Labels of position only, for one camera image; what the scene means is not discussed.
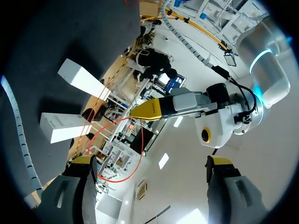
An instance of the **light fixture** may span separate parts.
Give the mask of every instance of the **light fixture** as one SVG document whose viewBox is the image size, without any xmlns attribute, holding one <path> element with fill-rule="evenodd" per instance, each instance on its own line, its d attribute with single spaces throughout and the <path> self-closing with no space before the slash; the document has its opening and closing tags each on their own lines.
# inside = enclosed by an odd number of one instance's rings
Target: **light fixture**
<svg viewBox="0 0 299 224">
<path fill-rule="evenodd" d="M 251 63 L 251 66 L 249 68 L 249 72 L 252 72 L 253 66 L 257 63 L 257 61 L 264 55 L 267 53 L 272 53 L 272 51 L 270 49 L 266 49 L 264 51 L 262 51 L 261 53 L 259 53 L 258 56 L 256 56 L 256 58 L 253 60 L 253 62 Z"/>
<path fill-rule="evenodd" d="M 166 164 L 166 162 L 167 162 L 168 160 L 169 160 L 169 157 L 168 157 L 167 153 L 165 153 L 165 154 L 163 155 L 162 159 L 161 159 L 160 162 L 159 162 L 159 167 L 160 167 L 160 169 L 163 168 L 163 166 Z"/>
<path fill-rule="evenodd" d="M 226 60 L 226 63 L 229 65 L 229 66 L 234 66 L 236 67 L 237 64 L 235 62 L 235 56 L 233 53 L 230 53 L 230 52 L 226 52 L 224 53 L 224 58 Z"/>
<path fill-rule="evenodd" d="M 192 212 L 182 217 L 177 221 L 176 224 L 189 224 L 189 223 L 197 223 L 197 224 L 207 224 L 205 218 L 201 214 L 198 209 L 194 209 Z"/>
<path fill-rule="evenodd" d="M 183 116 L 179 116 L 173 126 L 178 127 L 179 124 L 181 123 L 182 119 L 183 119 Z"/>
</svg>

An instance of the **cardboard box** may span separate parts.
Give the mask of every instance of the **cardboard box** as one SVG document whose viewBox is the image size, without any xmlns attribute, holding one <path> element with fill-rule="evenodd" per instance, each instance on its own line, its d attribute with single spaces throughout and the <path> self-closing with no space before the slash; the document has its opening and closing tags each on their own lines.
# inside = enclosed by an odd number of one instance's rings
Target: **cardboard box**
<svg viewBox="0 0 299 224">
<path fill-rule="evenodd" d="M 70 59 L 65 60 L 58 74 L 70 85 L 104 101 L 111 92 L 85 68 Z"/>
<path fill-rule="evenodd" d="M 163 0 L 140 0 L 140 15 L 158 17 L 161 11 L 162 1 Z"/>
<path fill-rule="evenodd" d="M 39 125 L 51 144 L 88 134 L 92 128 L 81 115 L 62 113 L 42 113 Z"/>
</svg>

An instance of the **person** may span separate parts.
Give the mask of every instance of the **person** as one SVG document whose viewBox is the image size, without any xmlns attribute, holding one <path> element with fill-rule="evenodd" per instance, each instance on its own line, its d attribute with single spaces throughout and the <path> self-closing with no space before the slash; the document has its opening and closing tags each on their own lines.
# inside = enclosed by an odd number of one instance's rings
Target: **person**
<svg viewBox="0 0 299 224">
<path fill-rule="evenodd" d="M 135 61 L 129 59 L 128 66 L 135 69 L 133 75 L 139 82 L 145 78 L 152 80 L 163 73 L 170 79 L 177 76 L 175 69 L 171 68 L 168 56 L 152 48 L 140 50 Z"/>
</svg>

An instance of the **black cable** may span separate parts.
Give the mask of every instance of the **black cable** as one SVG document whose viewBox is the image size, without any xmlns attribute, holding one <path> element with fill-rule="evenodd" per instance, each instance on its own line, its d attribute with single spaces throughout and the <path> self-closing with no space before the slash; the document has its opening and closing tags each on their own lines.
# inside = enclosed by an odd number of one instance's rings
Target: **black cable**
<svg viewBox="0 0 299 224">
<path fill-rule="evenodd" d="M 234 80 L 234 78 L 231 78 L 231 80 L 234 82 L 234 83 L 232 83 L 232 84 L 236 85 L 236 86 L 239 88 L 239 90 L 240 90 L 240 92 L 241 92 L 241 94 L 242 94 L 242 96 L 243 96 L 243 98 L 244 98 L 244 100 L 245 100 L 245 105 L 247 106 L 247 109 L 250 110 L 248 100 L 247 100 L 247 98 L 246 98 L 246 96 L 245 96 L 245 94 L 244 94 L 242 88 L 241 88 L 240 85 Z"/>
<path fill-rule="evenodd" d="M 221 77 L 223 77 L 224 79 L 226 79 L 226 80 L 229 80 L 229 79 L 231 78 L 229 72 L 226 71 L 224 68 L 218 66 L 218 65 L 217 65 L 217 66 L 213 66 L 213 67 L 211 67 L 211 69 L 212 69 L 213 71 L 215 71 L 217 74 L 219 74 Z M 238 84 L 233 78 L 230 79 L 230 82 L 231 82 L 232 84 L 234 84 L 235 86 L 237 86 L 238 88 L 245 89 L 245 90 L 247 90 L 248 92 L 251 93 L 251 95 L 252 95 L 252 97 L 253 97 L 253 100 L 254 100 L 254 105 L 253 105 L 252 109 L 250 110 L 250 109 L 248 108 L 248 111 L 244 111 L 244 112 L 240 113 L 240 114 L 242 114 L 242 117 L 244 117 L 244 116 L 246 116 L 246 115 L 250 115 L 250 114 L 256 109 L 256 96 L 255 96 L 255 94 L 253 93 L 253 91 L 252 91 L 251 89 L 249 89 L 249 88 L 247 88 L 247 87 L 245 87 L 245 86 L 243 86 L 243 85 Z M 245 94 L 242 93 L 242 95 L 243 95 L 243 97 L 244 97 L 245 102 L 247 102 L 247 99 L 246 99 L 246 97 L 245 97 Z"/>
<path fill-rule="evenodd" d="M 247 114 L 251 114 L 255 109 L 256 109 L 256 95 L 254 94 L 254 92 L 250 89 L 250 88 L 247 88 L 246 86 L 243 86 L 243 85 L 240 85 L 238 84 L 242 89 L 245 89 L 247 90 L 248 92 L 251 93 L 252 97 L 253 97 L 253 100 L 254 100 L 254 104 L 253 104 L 253 107 L 251 108 L 251 110 L 248 111 Z"/>
</svg>

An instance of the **ceiling light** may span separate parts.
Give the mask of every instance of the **ceiling light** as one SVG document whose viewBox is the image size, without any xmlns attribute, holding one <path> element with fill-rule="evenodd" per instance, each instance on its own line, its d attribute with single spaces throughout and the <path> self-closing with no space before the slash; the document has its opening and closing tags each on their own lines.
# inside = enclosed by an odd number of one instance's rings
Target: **ceiling light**
<svg viewBox="0 0 299 224">
<path fill-rule="evenodd" d="M 205 218 L 201 214 L 198 209 L 194 209 L 192 212 L 182 217 L 177 221 L 176 224 L 189 224 L 189 223 L 197 223 L 197 224 L 207 224 Z"/>
<path fill-rule="evenodd" d="M 183 117 L 182 116 L 180 116 L 180 117 L 178 117 L 177 118 L 177 120 L 176 120 L 176 122 L 174 123 L 174 127 L 178 127 L 179 126 L 179 124 L 181 123 L 181 121 L 182 121 L 182 119 L 183 119 Z"/>
<path fill-rule="evenodd" d="M 168 160 L 169 160 L 169 157 L 168 157 L 168 155 L 165 153 L 165 154 L 163 155 L 162 159 L 161 159 L 160 162 L 159 162 L 159 167 L 160 167 L 160 169 L 163 168 L 163 166 L 166 164 L 166 162 L 167 162 Z"/>
</svg>

